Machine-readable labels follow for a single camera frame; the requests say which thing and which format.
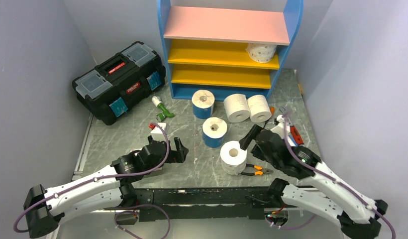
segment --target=robotic arm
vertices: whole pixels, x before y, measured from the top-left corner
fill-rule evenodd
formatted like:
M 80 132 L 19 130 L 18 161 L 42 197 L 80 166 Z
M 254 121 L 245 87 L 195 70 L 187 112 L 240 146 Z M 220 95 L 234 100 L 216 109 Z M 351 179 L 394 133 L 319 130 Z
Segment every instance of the robotic arm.
M 171 150 L 170 144 L 166 145 L 165 141 L 154 141 L 151 136 L 148 141 L 149 144 L 141 150 L 121 156 L 110 165 L 79 180 L 47 189 L 41 185 L 32 187 L 24 203 L 26 211 L 32 207 L 25 214 L 28 225 L 26 231 L 30 238 L 45 236 L 70 219 L 94 210 L 123 209 L 136 205 L 138 197 L 132 183 L 141 180 L 148 171 L 161 167 L 163 163 L 183 163 L 189 152 L 177 137 L 174 138 L 176 150 Z M 17 222 L 14 230 L 26 232 L 16 228 Z
M 265 160 L 288 176 L 319 189 L 328 198 L 312 195 L 277 178 L 267 191 L 270 201 L 297 206 L 320 215 L 341 227 L 342 232 L 352 239 L 373 239 L 378 236 L 381 228 L 377 221 L 378 214 L 386 213 L 387 203 L 370 199 L 357 192 L 334 174 L 318 155 L 303 145 L 291 148 L 301 161 L 298 162 L 288 151 L 282 139 L 284 134 L 280 135 L 279 132 L 279 126 L 266 130 L 255 124 L 239 141 L 240 147 L 246 150 L 251 141 L 255 140 L 256 144 L 251 150 L 254 157 Z

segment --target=toolbox lid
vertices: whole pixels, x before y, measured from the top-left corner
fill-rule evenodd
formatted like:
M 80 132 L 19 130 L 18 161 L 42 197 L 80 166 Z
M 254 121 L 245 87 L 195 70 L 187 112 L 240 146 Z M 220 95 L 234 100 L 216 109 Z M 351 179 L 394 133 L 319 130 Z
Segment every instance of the toolbox lid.
M 92 70 L 75 81 L 75 90 L 85 99 L 86 95 L 91 99 L 111 88 L 113 85 L 101 76 L 96 70 Z
M 136 43 L 133 46 L 122 51 L 122 55 L 128 57 L 138 67 L 141 67 L 142 65 L 146 64 L 154 57 L 156 57 L 156 54 L 153 53 L 153 49 L 151 49 L 146 44 L 141 43 Z

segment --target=green tool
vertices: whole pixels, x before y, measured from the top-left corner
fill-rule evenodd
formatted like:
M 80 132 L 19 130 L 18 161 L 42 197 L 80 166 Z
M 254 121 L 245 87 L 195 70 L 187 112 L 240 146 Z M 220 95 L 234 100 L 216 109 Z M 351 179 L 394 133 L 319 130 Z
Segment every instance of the green tool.
M 161 113 L 157 114 L 156 119 L 157 119 L 158 122 L 164 121 L 164 119 L 167 118 L 167 117 L 169 117 L 169 118 L 175 117 L 175 114 L 174 114 L 174 113 L 170 113 L 170 112 L 164 107 L 163 103 L 162 103 L 161 100 L 160 100 L 160 97 L 158 97 L 158 96 L 153 96 L 153 98 L 151 98 L 151 100 L 153 101 L 153 104 L 154 104 L 157 108 L 159 108 L 159 109 L 162 110 Z

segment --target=blue shelf frame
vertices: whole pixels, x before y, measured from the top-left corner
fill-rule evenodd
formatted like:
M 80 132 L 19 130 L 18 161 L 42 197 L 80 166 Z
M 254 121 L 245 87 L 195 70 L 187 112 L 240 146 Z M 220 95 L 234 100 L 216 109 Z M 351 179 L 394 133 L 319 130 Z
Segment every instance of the blue shelf frame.
M 246 97 L 251 97 L 254 95 L 264 95 L 267 99 L 271 96 L 273 92 L 277 79 L 279 78 L 280 72 L 286 62 L 286 58 L 290 52 L 290 49 L 295 41 L 295 37 L 298 33 L 302 14 L 304 11 L 304 0 L 288 0 L 283 10 L 283 15 L 285 18 L 286 29 L 289 36 L 288 46 L 277 46 L 277 52 L 279 55 L 279 70 L 270 71 L 270 82 L 271 87 L 267 89 L 249 89 L 241 87 L 220 87 L 220 86 L 207 86 L 207 85 L 188 85 L 188 84 L 173 84 L 172 83 L 172 73 L 173 64 L 170 64 L 169 53 L 170 47 L 172 45 L 171 39 L 164 38 L 164 32 L 166 29 L 166 24 L 170 13 L 170 0 L 157 0 L 157 17 L 159 23 L 160 38 L 163 45 L 163 63 L 167 69 L 167 79 L 170 87 L 170 93 L 174 99 L 187 99 L 190 100 L 192 95 L 197 90 L 209 90 L 211 91 L 217 101 L 223 101 L 227 96 L 231 94 L 244 94 Z

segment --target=pink shelf board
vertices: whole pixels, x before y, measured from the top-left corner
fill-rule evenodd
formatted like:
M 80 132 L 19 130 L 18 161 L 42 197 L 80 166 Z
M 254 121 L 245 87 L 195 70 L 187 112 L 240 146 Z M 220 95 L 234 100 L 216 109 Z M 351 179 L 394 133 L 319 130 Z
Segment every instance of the pink shelf board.
M 282 12 L 173 6 L 165 38 L 289 45 Z

